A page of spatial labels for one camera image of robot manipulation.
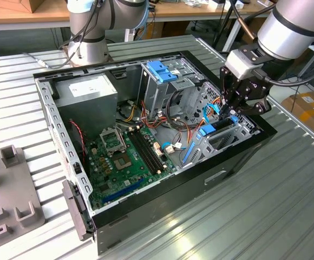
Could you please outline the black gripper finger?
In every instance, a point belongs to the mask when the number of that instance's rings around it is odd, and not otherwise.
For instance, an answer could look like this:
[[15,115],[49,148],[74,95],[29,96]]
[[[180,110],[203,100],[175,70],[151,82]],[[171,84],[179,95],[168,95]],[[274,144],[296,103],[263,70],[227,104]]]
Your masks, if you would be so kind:
[[231,103],[230,110],[241,115],[262,115],[271,110],[271,104],[267,99],[261,98],[258,100],[241,100],[240,102]]
[[239,106],[240,99],[237,89],[240,81],[231,73],[231,71],[223,66],[220,68],[221,82],[221,103],[220,116],[228,116],[231,110],[236,111]]

